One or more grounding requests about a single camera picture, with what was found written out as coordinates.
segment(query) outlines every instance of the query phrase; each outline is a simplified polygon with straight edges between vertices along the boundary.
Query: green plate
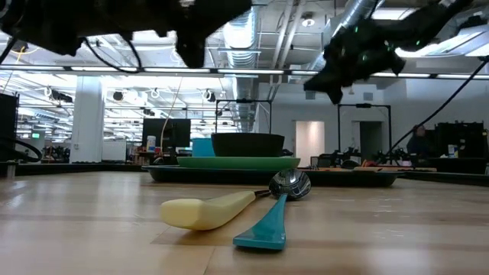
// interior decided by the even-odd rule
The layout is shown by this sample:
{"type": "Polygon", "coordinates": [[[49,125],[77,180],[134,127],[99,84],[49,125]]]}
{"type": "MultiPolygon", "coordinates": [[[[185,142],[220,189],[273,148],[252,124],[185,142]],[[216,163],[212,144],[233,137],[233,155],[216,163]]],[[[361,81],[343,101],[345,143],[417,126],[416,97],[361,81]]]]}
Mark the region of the green plate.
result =
{"type": "Polygon", "coordinates": [[[280,171],[299,166],[300,158],[292,157],[178,157],[185,168],[246,169],[280,171]]]}

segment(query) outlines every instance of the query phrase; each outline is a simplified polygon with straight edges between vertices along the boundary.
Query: spoon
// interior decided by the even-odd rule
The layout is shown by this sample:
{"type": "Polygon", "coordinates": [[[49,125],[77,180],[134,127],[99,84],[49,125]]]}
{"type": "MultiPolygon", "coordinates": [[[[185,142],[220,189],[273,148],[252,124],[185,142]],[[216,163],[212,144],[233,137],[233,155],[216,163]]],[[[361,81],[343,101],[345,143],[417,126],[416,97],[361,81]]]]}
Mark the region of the spoon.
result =
{"type": "Polygon", "coordinates": [[[281,251],[285,248],[285,225],[283,212],[285,202],[300,199],[311,190],[309,177],[300,170],[284,170],[277,173],[268,186],[278,202],[252,228],[233,238],[238,247],[263,248],[281,251]]]}

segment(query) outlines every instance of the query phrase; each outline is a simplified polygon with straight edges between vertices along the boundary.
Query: ventilation duct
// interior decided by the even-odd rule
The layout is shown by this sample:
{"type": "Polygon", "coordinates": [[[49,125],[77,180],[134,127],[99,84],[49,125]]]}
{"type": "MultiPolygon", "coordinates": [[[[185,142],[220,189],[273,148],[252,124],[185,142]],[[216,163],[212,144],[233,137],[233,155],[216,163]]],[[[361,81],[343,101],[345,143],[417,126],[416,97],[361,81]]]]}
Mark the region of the ventilation duct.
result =
{"type": "MultiPolygon", "coordinates": [[[[327,45],[341,27],[355,24],[359,19],[367,17],[372,9],[380,7],[385,0],[349,0],[345,6],[345,12],[334,18],[328,19],[322,32],[322,44],[327,45]]],[[[322,53],[314,59],[309,66],[310,70],[321,70],[326,65],[322,53]]]]}
{"type": "MultiPolygon", "coordinates": [[[[238,18],[227,23],[223,28],[225,46],[236,51],[229,51],[228,63],[231,68],[256,68],[256,52],[253,50],[257,46],[257,8],[253,7],[238,18]]],[[[236,99],[256,99],[257,81],[253,78],[233,79],[233,94],[236,99]]],[[[239,128],[243,132],[253,131],[253,118],[256,105],[237,104],[237,114],[240,120],[239,128]]]]}

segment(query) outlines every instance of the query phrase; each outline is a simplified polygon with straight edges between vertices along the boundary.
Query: black tray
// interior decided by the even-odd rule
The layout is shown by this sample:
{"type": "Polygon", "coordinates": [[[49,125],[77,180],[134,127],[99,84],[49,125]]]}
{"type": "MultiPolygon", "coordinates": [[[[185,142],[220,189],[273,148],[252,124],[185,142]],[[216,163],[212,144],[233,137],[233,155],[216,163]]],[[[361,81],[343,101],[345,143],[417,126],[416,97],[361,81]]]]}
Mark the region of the black tray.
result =
{"type": "MultiPolygon", "coordinates": [[[[153,180],[159,183],[210,183],[249,184],[266,186],[277,171],[261,170],[210,170],[179,166],[146,166],[153,180]]],[[[326,172],[305,171],[314,186],[338,187],[388,187],[393,184],[398,172],[326,172]]]]}

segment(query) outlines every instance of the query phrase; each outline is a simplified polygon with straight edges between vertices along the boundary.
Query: metal spoon bowl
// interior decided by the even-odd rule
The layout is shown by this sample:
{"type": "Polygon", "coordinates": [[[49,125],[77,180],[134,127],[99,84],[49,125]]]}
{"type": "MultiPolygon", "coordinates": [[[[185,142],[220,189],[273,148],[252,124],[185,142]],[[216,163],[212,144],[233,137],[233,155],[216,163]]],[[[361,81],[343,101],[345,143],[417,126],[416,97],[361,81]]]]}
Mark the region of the metal spoon bowl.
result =
{"type": "Polygon", "coordinates": [[[272,178],[268,189],[276,198],[287,194],[289,200],[300,199],[311,191],[311,181],[303,171],[282,170],[272,178]]]}

